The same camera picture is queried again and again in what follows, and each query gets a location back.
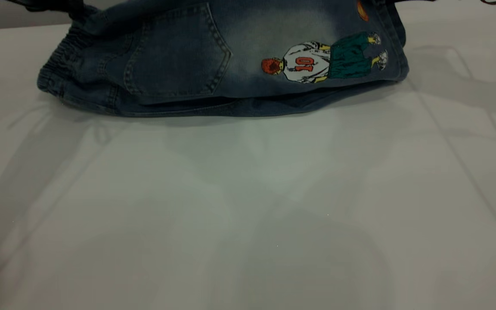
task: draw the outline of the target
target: pocket stitching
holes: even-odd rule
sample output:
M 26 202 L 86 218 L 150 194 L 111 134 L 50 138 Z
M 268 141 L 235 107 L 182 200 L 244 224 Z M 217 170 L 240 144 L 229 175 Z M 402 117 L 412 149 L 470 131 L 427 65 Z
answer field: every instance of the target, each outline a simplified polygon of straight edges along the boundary
M 181 10 L 172 10 L 170 12 L 166 12 L 162 15 L 152 17 L 143 22 L 143 28 L 141 32 L 141 39 L 139 41 L 139 45 L 131 56 L 130 60 L 126 65 L 126 69 L 124 72 L 124 85 L 126 90 L 128 90 L 131 94 L 134 95 L 144 95 L 143 92 L 139 90 L 139 88 L 135 85 L 133 81 L 133 66 L 138 60 L 141 53 L 143 53 L 146 42 L 148 41 L 149 32 L 150 32 L 150 23 L 159 24 L 162 20 L 174 20 L 179 18 L 185 18 L 190 16 L 195 16 L 196 14 L 203 14 L 206 20 L 206 24 L 211 34 L 215 44 L 217 47 L 223 51 L 223 59 L 219 64 L 217 72 L 211 76 L 207 83 L 205 83 L 206 90 L 202 89 L 197 92 L 156 92 L 153 94 L 147 94 L 145 96 L 165 96 L 165 97 L 176 97 L 176 96 L 208 96 L 214 94 L 217 86 L 223 80 L 225 76 L 225 72 L 229 67 L 230 59 L 233 56 L 232 51 L 227 46 L 225 40 L 222 35 L 219 33 L 217 26 L 215 25 L 215 21 L 213 19 L 209 3 L 199 4 L 196 6 L 189 6 L 187 8 L 183 8 Z

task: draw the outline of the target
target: blue denim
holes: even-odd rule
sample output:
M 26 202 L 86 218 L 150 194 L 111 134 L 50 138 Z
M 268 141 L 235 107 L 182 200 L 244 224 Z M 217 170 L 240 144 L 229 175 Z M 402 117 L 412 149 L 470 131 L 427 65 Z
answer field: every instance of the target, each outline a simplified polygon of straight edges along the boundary
M 102 114 L 309 112 L 408 73 L 384 0 L 130 0 L 73 18 L 38 87 Z

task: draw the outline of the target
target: back pocket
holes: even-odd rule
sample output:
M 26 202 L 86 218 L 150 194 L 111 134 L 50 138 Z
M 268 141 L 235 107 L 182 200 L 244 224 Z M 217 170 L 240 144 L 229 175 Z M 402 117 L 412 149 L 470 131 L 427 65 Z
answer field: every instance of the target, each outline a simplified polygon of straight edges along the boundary
M 208 96 L 231 57 L 208 3 L 174 9 L 143 23 L 124 83 L 139 96 Z

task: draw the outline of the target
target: cartoon figure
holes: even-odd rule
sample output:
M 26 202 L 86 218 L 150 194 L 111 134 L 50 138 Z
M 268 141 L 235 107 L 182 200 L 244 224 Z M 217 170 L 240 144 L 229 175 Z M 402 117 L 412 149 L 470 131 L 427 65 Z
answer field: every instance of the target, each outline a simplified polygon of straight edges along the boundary
M 384 70 L 388 63 L 386 50 L 375 58 L 365 57 L 363 52 L 370 44 L 381 44 L 378 34 L 358 33 L 332 46 L 305 42 L 292 47 L 282 60 L 264 59 L 261 67 L 267 74 L 279 75 L 283 72 L 290 81 L 300 83 L 318 83 L 327 78 L 365 77 L 375 65 Z

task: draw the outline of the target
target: sneaker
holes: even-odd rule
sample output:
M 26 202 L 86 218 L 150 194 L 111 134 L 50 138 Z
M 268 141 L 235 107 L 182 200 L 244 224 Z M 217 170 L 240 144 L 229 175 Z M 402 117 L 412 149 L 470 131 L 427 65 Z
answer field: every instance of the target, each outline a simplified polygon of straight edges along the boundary
M 380 71 L 386 69 L 386 65 L 388 64 L 388 51 L 383 51 L 378 57 L 380 57 L 380 60 L 378 60 L 378 68 Z
M 382 44 L 382 39 L 377 33 L 371 33 L 369 37 L 372 37 L 374 39 L 374 43 L 371 44 L 376 44 L 376 45 Z

